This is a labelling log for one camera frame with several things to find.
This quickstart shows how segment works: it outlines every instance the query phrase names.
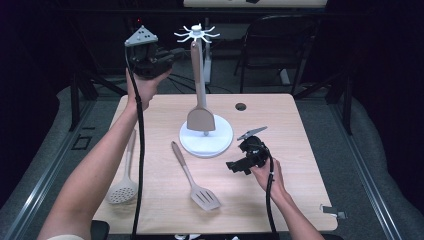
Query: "dark background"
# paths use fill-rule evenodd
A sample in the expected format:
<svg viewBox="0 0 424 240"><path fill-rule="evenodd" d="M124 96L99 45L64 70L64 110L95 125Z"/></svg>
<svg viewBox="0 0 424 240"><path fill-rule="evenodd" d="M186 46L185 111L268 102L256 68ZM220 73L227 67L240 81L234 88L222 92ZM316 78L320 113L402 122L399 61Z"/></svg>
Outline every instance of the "dark background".
<svg viewBox="0 0 424 240"><path fill-rule="evenodd" d="M123 42L142 24L174 48L183 25L203 22L186 14L82 14L51 11L171 9L182 1L2 1L0 7L1 199L7 200L51 127L56 94L81 70L121 74ZM388 170L405 197L424 213L424 4L420 0L329 1L327 13L375 13L375 18L324 18L302 81L323 81L358 54L354 97L367 109L386 151ZM248 22L254 16L214 16L211 21ZM367 46L366 50L358 46Z"/></svg>

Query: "gray floor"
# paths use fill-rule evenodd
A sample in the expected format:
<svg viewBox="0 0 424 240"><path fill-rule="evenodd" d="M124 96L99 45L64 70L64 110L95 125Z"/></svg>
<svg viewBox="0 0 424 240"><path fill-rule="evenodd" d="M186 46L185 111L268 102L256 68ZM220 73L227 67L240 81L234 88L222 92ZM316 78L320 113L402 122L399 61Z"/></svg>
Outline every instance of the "gray floor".
<svg viewBox="0 0 424 240"><path fill-rule="evenodd" d="M212 94L238 93L239 79L232 75L235 59L224 59L220 53L214 57L208 89ZM193 82L181 77L192 78L190 61L177 62L173 74L173 80L161 83L158 94L193 93ZM287 93L290 90L290 87L264 87L278 83L275 73L248 76L250 87L246 87L246 92ZM98 101L82 99L81 108L85 109L86 117L73 133L67 131L71 120L69 89L58 94L61 106L57 118L27 173L0 210L1 239L36 237L69 173L107 131L119 98L103 86L97 88L101 95ZM333 234L353 240L424 239L423 216L402 197L387 174L384 151L366 111L354 101L353 136L347 136L340 127L339 107L325 103L325 92L323 89L296 104L330 200L348 215L347 219L338 220L339 227ZM72 150L78 136L91 137L86 150ZM60 163L55 164L56 159L60 159ZM112 235L109 239L129 237ZM288 234L282 233L281 239L289 239Z"/></svg>

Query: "human hand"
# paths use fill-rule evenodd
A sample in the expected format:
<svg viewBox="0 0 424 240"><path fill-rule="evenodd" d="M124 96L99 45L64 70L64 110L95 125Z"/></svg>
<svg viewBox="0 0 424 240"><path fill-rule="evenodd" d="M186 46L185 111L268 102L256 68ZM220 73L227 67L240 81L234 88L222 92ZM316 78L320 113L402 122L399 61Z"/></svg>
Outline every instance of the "human hand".
<svg viewBox="0 0 424 240"><path fill-rule="evenodd" d="M168 71L150 80L143 80L141 77L134 74L134 79L138 89L138 93L140 94L143 111L149 107L150 100L152 100L153 96L157 93L157 86L162 80L169 76L171 70L172 69L169 69ZM128 69L126 69L126 78L128 90L128 104L135 105L135 91L134 86L131 82L131 77Z"/></svg>
<svg viewBox="0 0 424 240"><path fill-rule="evenodd" d="M266 191L266 187L268 185L270 163L270 159L267 159L265 165L261 168L257 166L250 168L253 175L256 177L259 186L261 186L264 191ZM286 190L284 188L284 179L283 174L281 173L280 161L274 158L274 181L271 187L271 197L285 192Z"/></svg>

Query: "wooden table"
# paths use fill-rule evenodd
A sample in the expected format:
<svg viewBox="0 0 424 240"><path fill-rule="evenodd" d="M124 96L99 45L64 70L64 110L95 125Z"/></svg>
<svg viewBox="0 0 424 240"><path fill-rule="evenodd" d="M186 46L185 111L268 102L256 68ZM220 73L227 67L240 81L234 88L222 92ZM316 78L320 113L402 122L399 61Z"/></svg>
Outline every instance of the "wooden table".
<svg viewBox="0 0 424 240"><path fill-rule="evenodd" d="M324 8L327 0L260 0L253 4L246 0L184 0L184 7L207 8Z"/></svg>
<svg viewBox="0 0 424 240"><path fill-rule="evenodd" d="M190 155L179 142L180 128L196 103L194 94L156 95L144 112L146 155L138 234L270 232L265 192L252 174L233 173L225 164L245 157L238 148L241 142L236 139L247 130L262 126L268 129L256 136L281 161L286 188L300 210L318 230L337 227L336 219L320 210L321 204L331 203L291 95L216 94L207 95L207 101L209 109L226 119L234 131L229 149L210 159ZM126 96L113 121L125 103ZM237 110L237 103L244 103L246 110ZM190 184L172 151L171 141L180 146L194 180L218 197L220 208L205 212L192 201ZM138 138L135 148L131 178L137 182ZM124 162L112 184L122 179ZM112 234L131 233L135 202L110 205L104 201L95 219L107 221ZM277 230L287 231L281 213L275 205L272 208Z"/></svg>

